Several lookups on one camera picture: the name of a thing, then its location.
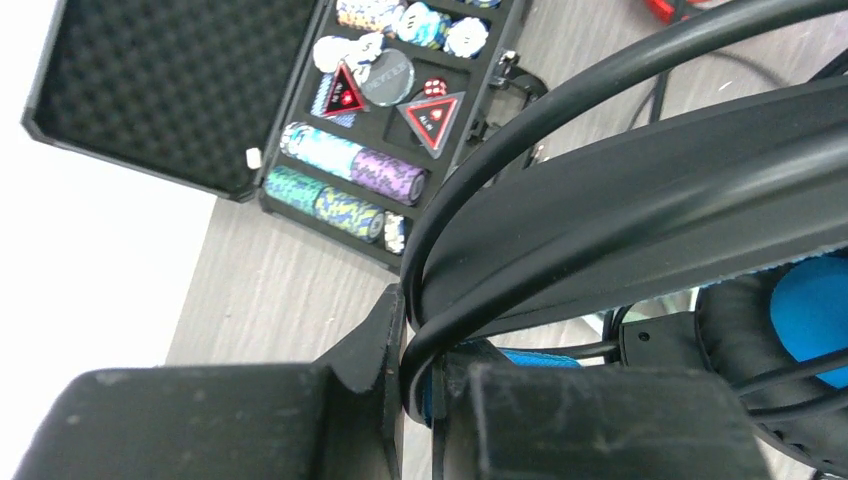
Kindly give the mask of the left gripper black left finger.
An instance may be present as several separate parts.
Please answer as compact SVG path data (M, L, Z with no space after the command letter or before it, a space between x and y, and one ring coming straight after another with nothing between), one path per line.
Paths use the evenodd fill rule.
M397 479L404 301L309 363L103 369L49 410L19 479Z

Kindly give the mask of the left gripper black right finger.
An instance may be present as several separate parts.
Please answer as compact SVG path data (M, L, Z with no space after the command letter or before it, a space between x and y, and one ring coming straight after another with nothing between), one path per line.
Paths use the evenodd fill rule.
M441 434L445 479L766 479L737 397L693 371L476 364Z

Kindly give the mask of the blue black headphones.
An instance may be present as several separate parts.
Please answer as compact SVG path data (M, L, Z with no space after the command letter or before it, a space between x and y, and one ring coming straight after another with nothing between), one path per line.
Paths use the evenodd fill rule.
M678 115L496 174L609 98L714 50L842 13L731 1L543 95L415 222L400 279L407 414L432 433L476 364L707 373L767 444L847 475L847 76Z

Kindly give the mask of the red headphones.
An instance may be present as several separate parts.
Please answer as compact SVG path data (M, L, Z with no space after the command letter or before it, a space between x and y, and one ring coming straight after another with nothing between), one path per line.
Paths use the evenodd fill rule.
M656 19L666 25L675 19L691 18L703 11L703 8L699 7L699 0L683 1L679 6L667 0L643 0L642 3Z

